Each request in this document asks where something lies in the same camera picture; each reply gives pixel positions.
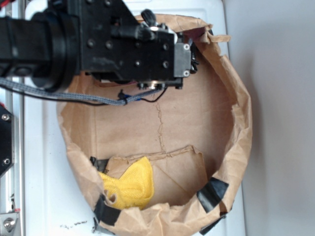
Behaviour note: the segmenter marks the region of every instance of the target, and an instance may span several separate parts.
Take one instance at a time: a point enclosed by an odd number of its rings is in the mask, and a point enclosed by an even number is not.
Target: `gray braided cable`
[[[80,93],[64,93],[64,92],[51,93],[51,92],[44,91],[42,89],[33,88],[25,84],[10,81],[5,78],[0,78],[0,85],[11,88],[11,89],[23,91],[23,92],[36,94],[43,97],[53,97],[53,98],[59,98],[59,99],[71,99],[71,100],[80,100],[80,101],[93,101],[93,102],[99,102],[99,103],[104,103],[104,104],[113,105],[113,106],[123,106],[123,105],[126,105],[127,103],[137,101],[141,99],[142,97],[160,92],[160,90],[158,89],[150,90],[150,91],[137,94],[135,96],[130,96],[126,98],[125,100],[114,100],[114,99],[110,99],[106,97],[80,94]]]

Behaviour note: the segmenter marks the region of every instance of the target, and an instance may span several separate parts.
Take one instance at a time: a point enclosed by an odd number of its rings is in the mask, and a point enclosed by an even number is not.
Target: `black cable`
[[[164,89],[164,91],[157,97],[157,99],[155,99],[153,101],[145,99],[145,98],[141,98],[141,101],[151,102],[151,103],[157,102],[165,94],[166,91],[167,91],[167,88]]]
[[[22,96],[27,96],[27,97],[32,97],[32,98],[42,99],[42,100],[47,100],[47,101],[81,103],[81,104],[85,104],[85,105],[89,105],[89,106],[108,106],[108,104],[105,104],[105,103],[92,103],[92,102],[86,102],[86,101],[80,101],[80,100],[40,97],[40,96],[24,93],[24,92],[21,92],[21,91],[16,91],[16,90],[13,90],[11,88],[8,88],[8,87],[2,86],[2,85],[0,85],[0,87],[5,89],[5,90],[11,91],[13,93],[17,93],[19,95],[22,95]]]
[[[0,85],[0,88],[6,89],[8,91],[11,91],[13,93],[17,93],[19,95],[22,96],[27,96],[27,97],[32,97],[32,98],[36,98],[36,99],[42,99],[42,100],[47,100],[47,101],[53,101],[53,102],[71,102],[71,103],[80,103],[80,104],[85,104],[88,106],[95,106],[95,107],[99,107],[99,106],[108,106],[108,104],[106,103],[92,103],[92,102],[86,102],[86,101],[81,101],[81,100],[71,100],[71,99],[58,99],[58,98],[49,98],[49,97],[41,97],[41,96],[37,96],[37,95],[33,95],[33,94],[29,94],[29,93],[25,93],[22,91],[17,91],[14,90],[12,88],[6,87],[6,86],[2,86]],[[150,103],[154,103],[157,102],[167,91],[167,88],[164,89],[164,91],[157,97],[157,99],[155,100],[148,100],[146,98],[141,98],[141,101],[145,101],[145,102],[150,102]]]

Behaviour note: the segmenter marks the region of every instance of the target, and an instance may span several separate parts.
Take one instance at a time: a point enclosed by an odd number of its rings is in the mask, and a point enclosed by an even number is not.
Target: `metal rail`
[[[23,19],[26,0],[16,0],[0,12],[0,17]],[[11,80],[23,83],[22,78]],[[0,102],[4,103],[12,120],[12,159],[14,165],[0,179],[0,235],[25,236],[24,199],[24,99],[22,96],[0,89]]]

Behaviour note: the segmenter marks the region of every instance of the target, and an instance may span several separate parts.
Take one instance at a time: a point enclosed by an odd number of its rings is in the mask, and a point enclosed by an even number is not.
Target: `black tape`
[[[97,160],[95,157],[91,156],[90,161],[92,162],[93,166],[96,167],[97,171],[104,173],[109,159]]]
[[[108,229],[101,227],[95,218],[93,218],[93,220],[94,220],[94,227],[92,229],[93,234],[95,233],[95,231],[99,231],[106,235],[115,235],[113,232],[110,232]]]
[[[212,211],[221,202],[227,188],[228,183],[216,178],[211,178],[211,180],[197,192],[197,197],[206,213]]]
[[[225,219],[226,218],[226,213],[224,213],[219,220],[217,220],[216,222],[212,223],[211,225],[203,228],[201,231],[199,231],[199,233],[201,235],[206,235],[211,229],[214,228],[214,226],[216,226],[222,219]]]
[[[103,221],[107,225],[114,226],[121,210],[106,205],[104,201],[105,196],[101,195],[96,203],[94,214],[98,222]]]

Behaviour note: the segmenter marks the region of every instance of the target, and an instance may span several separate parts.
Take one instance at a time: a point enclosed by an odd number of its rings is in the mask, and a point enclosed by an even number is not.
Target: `white surface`
[[[315,232],[315,1],[225,0],[231,60],[253,101],[248,236]]]
[[[39,7],[36,1],[42,0],[33,0],[29,4],[27,16],[31,16]],[[215,34],[225,34],[223,6],[219,0],[154,0],[142,4],[129,3],[129,7],[135,14],[150,8],[155,13],[200,17],[215,22]],[[79,191],[65,156],[65,146],[56,118],[56,104],[27,98],[25,110],[26,235],[99,234],[92,233],[94,215]],[[245,235],[241,191],[236,197],[233,211],[207,235]]]
[[[25,9],[25,19],[30,20],[34,13],[43,11],[48,6],[47,0],[32,0]]]

